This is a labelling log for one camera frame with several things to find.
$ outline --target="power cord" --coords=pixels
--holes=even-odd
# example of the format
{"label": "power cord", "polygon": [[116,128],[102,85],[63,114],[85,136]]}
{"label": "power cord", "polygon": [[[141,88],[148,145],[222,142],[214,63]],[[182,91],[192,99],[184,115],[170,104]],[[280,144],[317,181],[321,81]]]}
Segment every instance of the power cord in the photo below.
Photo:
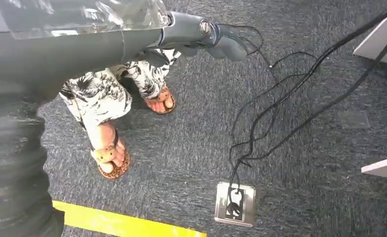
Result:
{"label": "power cord", "polygon": [[[343,45],[345,45],[346,43],[348,43],[349,41],[351,41],[352,39],[358,37],[359,35],[363,34],[364,32],[368,31],[370,28],[374,27],[375,25],[379,24],[382,20],[384,20],[385,18],[387,18],[387,11],[380,14],[379,16],[377,16],[376,18],[374,18],[372,21],[368,22],[367,24],[363,25],[362,27],[360,27],[359,29],[357,29],[356,31],[350,33],[349,35],[347,35],[346,37],[344,37],[342,40],[338,41],[336,44],[334,44],[333,46],[331,46],[330,48],[328,48],[326,51],[323,52],[323,54],[317,58],[317,61],[312,65],[311,69],[308,70],[307,73],[305,73],[303,75],[303,78],[297,82],[293,88],[291,90],[289,90],[285,95],[281,96],[278,100],[276,100],[276,102],[274,102],[272,105],[270,105],[268,108],[266,108],[262,113],[260,113],[257,118],[254,120],[253,124],[252,124],[252,127],[251,127],[251,130],[250,130],[250,138],[247,142],[243,142],[243,143],[238,143],[238,144],[235,144],[233,147],[231,147],[230,149],[230,157],[229,157],[229,160],[230,160],[230,164],[232,165],[232,168],[233,168],[233,171],[232,171],[232,174],[230,176],[230,187],[232,187],[232,184],[233,184],[233,181],[234,181],[234,177],[237,178],[238,180],[238,189],[240,187],[240,182],[239,182],[239,176],[238,176],[238,173],[237,173],[237,170],[238,170],[238,167],[240,164],[244,164],[248,167],[251,167],[251,165],[248,163],[249,160],[260,160],[260,159],[264,159],[268,156],[270,156],[276,149],[278,149],[279,147],[281,147],[285,142],[287,142],[293,135],[295,135],[298,131],[300,131],[301,129],[303,129],[305,126],[307,126],[308,124],[311,123],[311,121],[313,119],[315,119],[317,116],[319,116],[321,113],[325,112],[326,110],[328,110],[329,108],[331,108],[332,106],[338,104],[339,102],[341,102],[343,99],[347,98],[349,95],[351,95],[355,89],[357,89],[367,78],[367,76],[369,75],[369,73],[373,70],[373,68],[375,66],[377,66],[379,64],[379,62],[381,61],[381,59],[387,54],[387,45],[386,47],[381,51],[381,53],[378,55],[378,57],[375,59],[374,63],[365,71],[365,73],[361,76],[361,78],[350,88],[346,91],[346,93],[344,93],[343,95],[339,96],[338,98],[336,98],[334,101],[332,101],[331,103],[329,103],[328,105],[322,107],[320,110],[318,110],[317,112],[313,113],[307,120],[305,120],[302,124],[300,124],[299,126],[297,126],[295,129],[293,129],[281,142],[279,142],[277,145],[275,145],[273,148],[271,148],[268,152],[266,152],[264,155],[262,156],[259,156],[259,157],[255,157],[255,158],[252,158],[250,157],[253,153],[253,150],[254,150],[254,142],[256,140],[259,140],[259,139],[262,139],[264,137],[267,136],[267,134],[270,132],[271,128],[273,127],[273,124],[274,124],[274,120],[276,119],[276,116],[277,116],[277,113],[278,113],[278,109],[279,109],[279,106],[281,106],[287,99],[289,99],[292,94],[294,94],[307,80],[309,80],[309,78],[316,72],[316,70],[319,68],[319,66],[321,65],[321,63],[330,55],[332,54],[334,51],[336,51],[337,49],[339,49],[340,47],[342,47]],[[238,27],[243,27],[243,28],[250,28],[250,29],[255,29],[254,27],[249,27],[249,26],[238,26]],[[263,53],[261,52],[261,47],[263,46],[263,42],[261,44],[260,47],[256,47],[256,51],[255,52],[259,52],[264,60],[267,62],[266,58],[264,57]],[[293,55],[293,54],[298,54],[298,53],[304,53],[304,54],[307,54],[305,52],[295,52],[295,53],[292,53],[290,55],[287,55],[286,57],[276,61],[276,63],[274,65],[269,65],[270,68],[273,68],[274,66],[276,66],[276,64],[284,59],[286,59],[287,57]],[[277,84],[274,86],[278,86],[279,84],[281,84],[283,81],[285,81],[286,79],[283,79],[281,81],[278,81]],[[262,97],[263,95],[267,94],[268,92],[264,92],[262,93],[261,95],[257,96],[257,97]],[[251,101],[249,101],[245,106],[247,106],[248,104],[252,103],[253,101],[255,100],[252,99]],[[267,130],[266,133],[264,133],[261,137],[259,138],[255,138],[255,128],[256,128],[256,125],[257,123],[269,112],[271,111],[272,109],[275,109],[273,115],[272,115],[272,120],[271,120],[271,123],[269,125],[269,128]],[[238,146],[241,146],[241,145],[245,145],[245,144],[249,144],[249,151],[247,152],[247,154],[245,155],[242,155],[239,159],[237,159],[237,162],[236,164],[234,165],[231,161],[231,153],[232,153],[232,150],[234,147],[238,147]],[[230,200],[230,203],[233,204],[233,206],[231,207],[231,209],[237,213],[240,212],[239,210],[239,206],[235,203],[232,202],[232,198],[231,198],[231,192],[228,192],[228,197],[229,197],[229,200]]]}

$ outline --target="person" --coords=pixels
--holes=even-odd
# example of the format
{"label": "person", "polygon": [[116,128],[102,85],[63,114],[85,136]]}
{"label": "person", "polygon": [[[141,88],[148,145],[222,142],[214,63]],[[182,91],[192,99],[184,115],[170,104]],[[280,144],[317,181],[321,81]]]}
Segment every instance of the person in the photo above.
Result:
{"label": "person", "polygon": [[132,96],[120,79],[132,79],[154,112],[164,115],[175,108],[165,77],[181,54],[176,50],[157,51],[167,58],[168,63],[161,67],[147,61],[130,61],[69,79],[59,92],[69,111],[87,131],[91,156],[108,179],[124,174],[130,162],[129,153],[112,124],[131,109]]}

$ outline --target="screw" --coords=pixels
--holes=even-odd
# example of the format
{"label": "screw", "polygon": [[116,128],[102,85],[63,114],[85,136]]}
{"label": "screw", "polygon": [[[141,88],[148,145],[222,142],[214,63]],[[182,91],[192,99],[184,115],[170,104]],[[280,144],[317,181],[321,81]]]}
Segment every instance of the screw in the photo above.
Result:
{"label": "screw", "polygon": [[200,24],[200,29],[203,34],[206,36],[211,34],[211,26],[207,21],[202,21]]}

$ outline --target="person's foot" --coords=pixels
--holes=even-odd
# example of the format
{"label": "person's foot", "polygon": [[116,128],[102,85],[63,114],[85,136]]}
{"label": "person's foot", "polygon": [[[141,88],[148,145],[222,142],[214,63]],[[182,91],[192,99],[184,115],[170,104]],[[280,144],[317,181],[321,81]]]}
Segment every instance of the person's foot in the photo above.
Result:
{"label": "person's foot", "polygon": [[[125,146],[121,139],[118,139],[116,149],[114,149],[114,140],[116,137],[116,130],[111,122],[105,122],[99,126],[86,127],[88,137],[94,149],[105,149],[112,147],[114,152],[110,152],[107,156],[102,156],[103,160],[98,161],[100,168],[107,174],[113,172],[112,162],[117,166],[121,167],[125,161]],[[96,151],[91,152],[92,156],[97,156]]]}
{"label": "person's foot", "polygon": [[175,107],[174,97],[165,86],[156,99],[144,99],[147,106],[158,114],[167,114]]}

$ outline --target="black wire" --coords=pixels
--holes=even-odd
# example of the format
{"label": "black wire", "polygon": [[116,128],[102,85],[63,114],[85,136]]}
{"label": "black wire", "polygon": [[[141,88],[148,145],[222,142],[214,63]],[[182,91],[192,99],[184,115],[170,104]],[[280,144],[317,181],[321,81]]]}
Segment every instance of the black wire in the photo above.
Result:
{"label": "black wire", "polygon": [[[234,27],[234,28],[236,28],[236,27],[240,27],[240,28],[251,28],[251,29],[254,29],[256,32],[258,32],[258,34],[259,34],[259,36],[260,36],[260,38],[261,38],[261,39],[260,39],[260,40],[261,40],[260,46],[254,45],[254,44],[253,44],[250,40],[248,40],[247,38],[244,38],[244,37],[239,37],[239,38],[240,38],[240,39],[243,39],[243,40],[245,40],[245,41],[247,41],[247,42],[250,43],[253,47],[255,47],[256,50],[253,51],[253,52],[251,52],[251,53],[248,53],[248,55],[251,55],[251,54],[253,54],[253,53],[255,53],[255,52],[259,52],[259,54],[260,54],[260,55],[262,56],[262,58],[265,60],[267,66],[270,68],[269,71],[270,71],[272,77],[277,81],[277,83],[276,83],[272,88],[270,88],[270,89],[267,90],[267,91],[264,91],[264,92],[261,93],[260,95],[258,95],[258,96],[256,96],[255,98],[253,98],[251,101],[249,101],[247,104],[245,104],[245,105],[240,109],[240,111],[237,113],[236,119],[235,119],[234,124],[233,124],[233,126],[232,126],[232,128],[231,128],[231,138],[232,138],[233,142],[235,142],[235,137],[234,137],[234,129],[235,129],[235,125],[236,125],[236,123],[237,123],[237,121],[238,121],[238,119],[239,119],[239,116],[240,116],[240,114],[242,113],[242,111],[243,111],[250,103],[254,102],[254,101],[257,100],[258,98],[260,98],[260,97],[264,96],[265,94],[269,93],[270,91],[272,91],[274,88],[276,88],[276,87],[279,86],[279,85],[283,87],[283,90],[282,90],[282,92],[281,92],[281,93],[283,93],[284,91],[286,91],[286,88],[283,86],[282,82],[286,81],[287,79],[289,79],[289,78],[291,78],[291,77],[303,76],[303,75],[305,75],[305,74],[295,74],[295,75],[290,75],[290,76],[285,77],[285,78],[282,79],[282,80],[278,80],[278,78],[276,77],[275,73],[271,70],[271,68],[273,68],[273,66],[270,64],[269,60],[267,60],[267,58],[265,57],[265,55],[264,55],[263,52],[261,51],[261,48],[262,48],[262,46],[263,46],[263,36],[262,36],[262,34],[261,34],[256,28],[254,28],[254,27],[248,27],[248,26],[236,26],[236,25],[229,25],[229,24],[224,24],[224,25],[227,25],[227,26],[230,26],[230,27]],[[287,56],[283,57],[282,59],[276,61],[275,66],[276,66],[280,61],[285,60],[285,59],[288,58],[290,55],[294,55],[294,54],[305,54],[305,55],[309,55],[309,56],[311,56],[311,57],[313,57],[313,58],[316,58],[314,55],[309,54],[309,53],[306,53],[306,52],[301,52],[301,51],[299,51],[299,52],[293,52],[293,53],[290,53],[290,54],[288,54]],[[275,124],[275,122],[276,122],[276,118],[277,118],[278,112],[279,112],[279,107],[276,107],[276,108],[275,108],[275,111],[273,112],[272,120],[271,120],[271,123],[270,123],[270,125],[269,125],[269,128],[268,128],[267,132],[266,132],[265,134],[263,134],[262,136],[260,136],[259,138],[255,139],[254,142],[255,142],[255,141],[258,141],[258,140],[261,140],[261,139],[263,139],[263,138],[265,138],[265,137],[269,134],[269,132],[271,131],[272,127],[274,126],[274,124]],[[239,143],[239,144],[233,145],[233,146],[230,148],[228,161],[229,161],[229,163],[230,163],[230,165],[231,165],[231,168],[234,169],[234,164],[233,164],[233,162],[232,162],[232,151],[233,151],[233,149],[234,149],[235,147],[238,147],[238,146],[241,146],[241,145],[245,145],[245,144],[247,144],[247,143],[248,143],[248,141],[247,141],[247,142],[243,142],[243,143]],[[252,167],[247,161],[240,160],[240,163],[241,163],[241,164],[244,164],[244,165],[246,165],[246,166],[248,166],[248,167],[250,167],[250,168]],[[236,176],[237,182],[238,182],[238,188],[237,188],[237,192],[238,192],[238,190],[240,189],[240,177],[239,177],[239,175],[238,175],[237,172],[235,173],[235,176]]]}
{"label": "black wire", "polygon": [[380,61],[382,60],[382,58],[384,58],[384,56],[387,54],[387,45],[385,46],[385,48],[380,52],[380,54],[378,55],[378,57],[375,59],[375,61],[370,65],[370,67],[364,72],[364,74],[359,78],[359,80],[357,80],[355,82],[355,84],[353,84],[343,95],[339,96],[338,98],[336,98],[334,101],[330,102],[329,104],[325,105],[324,107],[322,107],[319,111],[313,113],[305,122],[303,122],[302,124],[300,124],[298,127],[296,127],[294,130],[292,130],[288,136],[286,136],[281,142],[278,143],[278,145],[276,145],[275,147],[273,147],[272,149],[269,150],[269,152],[267,152],[266,154],[264,154],[263,156],[261,157],[257,157],[257,158],[246,158],[246,160],[254,160],[254,159],[263,159],[263,158],[266,158],[268,157],[271,153],[273,153],[276,149],[278,149],[279,147],[281,147],[285,142],[287,142],[295,133],[297,133],[298,131],[300,131],[302,128],[304,128],[305,126],[307,126],[308,124],[311,123],[311,121],[313,119],[315,119],[317,116],[319,116],[320,114],[322,114],[323,112],[325,112],[326,110],[328,110],[329,108],[335,106],[336,104],[338,104],[339,102],[341,102],[343,99],[347,98],[348,96],[350,96],[365,80],[366,78],[368,77],[369,73],[374,69],[374,67],[376,67]]}
{"label": "black wire", "polygon": [[276,61],[274,64],[270,65],[269,67],[270,67],[270,68],[275,67],[279,62],[281,62],[281,61],[283,61],[283,60],[289,58],[290,56],[292,56],[292,55],[294,55],[294,54],[304,54],[304,55],[308,55],[308,56],[312,57],[313,59],[317,60],[317,57],[314,56],[314,55],[312,55],[312,54],[310,54],[310,53],[302,52],[302,51],[297,51],[297,52],[293,52],[293,53],[290,53],[290,54],[286,55],[285,57],[283,57],[283,58],[279,59],[278,61]]}
{"label": "black wire", "polygon": [[[321,65],[321,63],[331,54],[333,53],[334,51],[336,51],[338,48],[340,48],[341,46],[345,45],[346,43],[348,43],[349,41],[351,41],[352,39],[356,38],[357,36],[363,34],[364,32],[366,32],[367,30],[369,30],[370,28],[372,28],[373,26],[377,25],[378,23],[380,23],[382,20],[384,20],[385,18],[387,17],[387,11],[380,14],[379,16],[377,16],[376,18],[374,18],[372,21],[368,22],[367,24],[365,24],[364,26],[360,27],[359,29],[357,29],[356,31],[352,32],[351,34],[347,35],[345,38],[343,38],[342,40],[340,40],[339,42],[337,42],[336,44],[334,44],[333,46],[331,46],[330,48],[328,48],[320,57],[318,57],[316,63],[313,64],[313,66],[311,67],[311,69],[306,73],[305,77],[302,78],[302,80],[300,80],[286,95],[282,96],[281,98],[279,98],[275,103],[273,103],[271,106],[269,106],[268,108],[266,108],[262,113],[260,113],[258,115],[258,117],[255,119],[255,121],[253,122],[252,124],[252,127],[251,127],[251,131],[250,131],[250,139],[249,139],[249,152],[243,156],[241,156],[237,162],[236,162],[236,165],[234,166],[233,168],[233,172],[231,174],[231,177],[230,177],[230,185],[229,187],[232,186],[232,183],[233,183],[233,179],[234,179],[234,176],[238,176],[237,174],[237,169],[239,167],[240,164],[242,163],[245,163],[244,161],[245,160],[254,160],[254,159],[263,159],[263,158],[266,158],[268,157],[269,155],[271,155],[276,149],[278,149],[280,146],[282,146],[286,141],[288,141],[295,133],[297,133],[299,130],[301,130],[303,127],[305,127],[306,125],[308,125],[314,118],[316,118],[318,115],[320,115],[321,113],[323,113],[325,110],[329,109],[330,107],[334,106],[335,104],[339,103],[340,101],[342,101],[343,99],[345,99],[346,97],[348,97],[356,88],[358,88],[360,86],[360,84],[366,79],[367,75],[372,71],[372,69],[378,64],[378,62],[383,58],[384,55],[386,55],[387,53],[387,46],[384,48],[384,50],[380,53],[380,55],[377,57],[377,59],[375,60],[375,63],[362,75],[362,77],[354,84],[354,86],[352,86],[345,94],[343,94],[342,96],[338,97],[336,100],[334,100],[333,102],[331,102],[330,104],[324,106],[321,110],[319,110],[318,112],[312,114],[312,116],[310,116],[304,123],[302,123],[300,126],[298,126],[297,128],[295,128],[289,135],[287,135],[280,143],[278,143],[278,145],[276,145],[275,147],[273,147],[272,149],[269,150],[269,152],[267,152],[266,154],[264,154],[263,156],[261,157],[258,157],[258,158],[250,158],[249,156],[252,154],[253,152],[253,149],[254,149],[254,141],[255,141],[255,138],[254,138],[254,135],[255,135],[255,128],[256,128],[256,125],[257,123],[260,121],[260,119],[266,115],[270,110],[274,109],[274,108],[277,108],[279,105],[281,105],[283,102],[285,102],[293,93],[295,93],[313,74],[314,72],[318,69],[318,67]],[[229,200],[230,202],[232,202],[232,198],[231,198],[231,192],[229,191],[228,192],[228,196],[229,196]]]}

